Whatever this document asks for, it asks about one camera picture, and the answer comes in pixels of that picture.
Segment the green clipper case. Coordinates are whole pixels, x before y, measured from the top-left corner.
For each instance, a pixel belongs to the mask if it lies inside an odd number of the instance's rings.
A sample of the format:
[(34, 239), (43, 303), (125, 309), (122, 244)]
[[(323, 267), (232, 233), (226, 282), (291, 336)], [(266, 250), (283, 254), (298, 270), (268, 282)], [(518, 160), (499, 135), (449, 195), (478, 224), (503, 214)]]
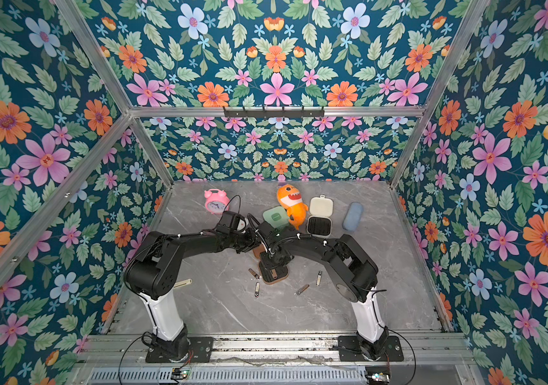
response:
[(263, 213), (264, 220), (275, 229), (284, 228), (289, 224), (288, 215), (282, 206), (277, 206)]

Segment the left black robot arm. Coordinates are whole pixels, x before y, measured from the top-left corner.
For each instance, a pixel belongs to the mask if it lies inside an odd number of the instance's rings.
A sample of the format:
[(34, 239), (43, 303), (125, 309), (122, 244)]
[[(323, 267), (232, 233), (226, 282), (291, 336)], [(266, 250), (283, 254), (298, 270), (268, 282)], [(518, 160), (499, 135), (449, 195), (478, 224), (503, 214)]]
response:
[(256, 236), (246, 230), (148, 234), (127, 265), (123, 279), (147, 310), (152, 328), (147, 343), (156, 358), (179, 362), (189, 355), (187, 325), (179, 315), (173, 293), (184, 259), (227, 249), (243, 253), (257, 244)]

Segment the brown clipper case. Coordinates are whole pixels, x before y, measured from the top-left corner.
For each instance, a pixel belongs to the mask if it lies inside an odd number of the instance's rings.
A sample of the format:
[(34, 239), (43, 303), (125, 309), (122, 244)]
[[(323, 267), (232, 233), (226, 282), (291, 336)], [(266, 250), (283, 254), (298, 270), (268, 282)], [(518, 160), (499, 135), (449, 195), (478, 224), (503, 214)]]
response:
[(261, 261), (261, 253), (265, 251), (265, 248), (262, 245), (253, 249), (253, 255), (258, 261), (258, 272), (262, 280), (267, 285), (273, 285), (277, 282), (283, 281), (288, 277), (288, 267), (280, 266), (275, 269), (267, 269)]

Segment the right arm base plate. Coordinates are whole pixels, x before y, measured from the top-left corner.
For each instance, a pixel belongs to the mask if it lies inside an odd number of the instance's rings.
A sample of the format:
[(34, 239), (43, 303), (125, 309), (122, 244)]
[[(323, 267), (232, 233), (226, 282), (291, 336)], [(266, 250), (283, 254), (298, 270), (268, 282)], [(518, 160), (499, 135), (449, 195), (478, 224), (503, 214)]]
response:
[(400, 339), (388, 336), (385, 339), (368, 342), (359, 335), (339, 336), (333, 346), (341, 362), (403, 362), (405, 360)]

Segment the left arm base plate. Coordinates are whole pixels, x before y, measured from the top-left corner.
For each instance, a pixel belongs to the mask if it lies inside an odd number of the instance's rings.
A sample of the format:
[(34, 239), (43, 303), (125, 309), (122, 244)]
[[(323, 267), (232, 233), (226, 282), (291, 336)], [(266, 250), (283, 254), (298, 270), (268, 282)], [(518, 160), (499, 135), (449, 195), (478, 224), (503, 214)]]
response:
[(148, 364), (192, 364), (209, 363), (213, 352), (214, 338), (180, 336), (174, 341), (156, 338), (150, 345)]

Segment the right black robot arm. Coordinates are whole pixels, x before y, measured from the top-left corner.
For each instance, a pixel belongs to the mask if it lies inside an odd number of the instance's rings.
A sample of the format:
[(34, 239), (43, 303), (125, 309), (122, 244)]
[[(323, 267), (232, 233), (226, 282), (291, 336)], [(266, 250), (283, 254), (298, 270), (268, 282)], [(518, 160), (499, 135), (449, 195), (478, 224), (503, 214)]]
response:
[(262, 278), (269, 283), (288, 277), (294, 258), (321, 264), (338, 293), (351, 302), (357, 321), (358, 353), (375, 361), (386, 354), (389, 329), (376, 299), (378, 267), (349, 234), (339, 238), (303, 234), (293, 226), (276, 229), (264, 222), (253, 230)]

